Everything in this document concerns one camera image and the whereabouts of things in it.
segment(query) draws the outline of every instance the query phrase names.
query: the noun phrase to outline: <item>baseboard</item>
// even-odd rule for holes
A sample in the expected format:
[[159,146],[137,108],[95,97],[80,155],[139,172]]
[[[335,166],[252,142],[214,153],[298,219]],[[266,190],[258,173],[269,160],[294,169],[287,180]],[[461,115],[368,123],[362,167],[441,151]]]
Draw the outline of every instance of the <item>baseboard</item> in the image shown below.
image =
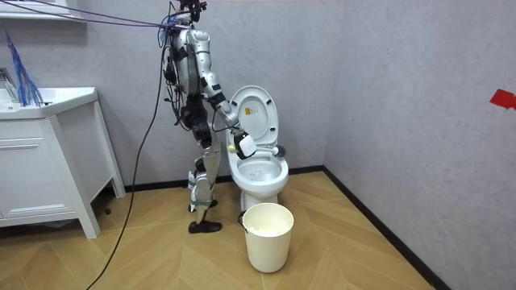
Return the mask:
[[[302,168],[290,168],[289,174],[302,174],[302,173],[310,173],[310,172],[321,172],[325,169],[324,165],[315,165],[315,166],[306,166]],[[216,183],[223,182],[232,182],[233,178],[231,176],[217,176]],[[144,190],[154,190],[154,189],[173,189],[173,188],[185,188],[188,185],[187,180],[174,180],[174,181],[162,181],[162,182],[152,182],[147,184],[137,184],[135,185],[135,191],[144,191]],[[132,191],[132,187],[130,185],[125,185],[127,193]],[[99,194],[113,194],[113,189],[111,187],[104,188]]]
[[400,254],[416,269],[417,272],[435,289],[452,290],[437,276],[392,230],[389,229],[362,201],[356,197],[340,180],[325,166],[324,173],[340,189],[349,201],[384,235]]

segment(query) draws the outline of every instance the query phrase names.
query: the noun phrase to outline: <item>cabinet drawer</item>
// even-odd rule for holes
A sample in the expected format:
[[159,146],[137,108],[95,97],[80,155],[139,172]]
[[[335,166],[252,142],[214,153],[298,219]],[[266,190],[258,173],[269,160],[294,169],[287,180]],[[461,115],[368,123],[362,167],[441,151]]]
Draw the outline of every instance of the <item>cabinet drawer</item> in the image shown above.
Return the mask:
[[43,130],[36,120],[0,121],[0,139],[37,137],[43,137]]
[[4,218],[71,211],[51,152],[43,138],[0,140],[0,213]]

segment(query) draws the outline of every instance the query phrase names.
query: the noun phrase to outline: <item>toilet lid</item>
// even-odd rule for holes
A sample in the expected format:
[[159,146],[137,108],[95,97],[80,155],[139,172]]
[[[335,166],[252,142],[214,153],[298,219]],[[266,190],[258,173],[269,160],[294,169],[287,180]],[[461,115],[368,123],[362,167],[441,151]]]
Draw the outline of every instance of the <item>toilet lid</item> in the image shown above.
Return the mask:
[[266,90],[256,85],[245,86],[230,103],[238,112],[240,125],[256,145],[276,146],[279,129],[276,105]]

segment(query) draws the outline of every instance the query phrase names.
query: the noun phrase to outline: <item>bucket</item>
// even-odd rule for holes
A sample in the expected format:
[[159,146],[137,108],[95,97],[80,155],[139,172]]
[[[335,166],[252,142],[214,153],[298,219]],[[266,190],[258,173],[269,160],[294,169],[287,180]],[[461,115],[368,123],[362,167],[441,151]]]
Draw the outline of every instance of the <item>bucket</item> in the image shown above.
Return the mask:
[[251,265],[263,273],[278,271],[289,253],[293,215],[283,205],[261,203],[239,216]]

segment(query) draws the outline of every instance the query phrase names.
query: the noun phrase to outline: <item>bathroom vanity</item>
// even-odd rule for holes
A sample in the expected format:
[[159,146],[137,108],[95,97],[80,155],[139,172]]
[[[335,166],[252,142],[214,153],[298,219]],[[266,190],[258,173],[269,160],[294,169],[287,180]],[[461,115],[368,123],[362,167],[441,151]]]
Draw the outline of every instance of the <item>bathroom vanity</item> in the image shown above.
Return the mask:
[[109,183],[125,196],[97,91],[40,92],[21,107],[0,89],[0,227],[78,218],[96,238],[90,202]]

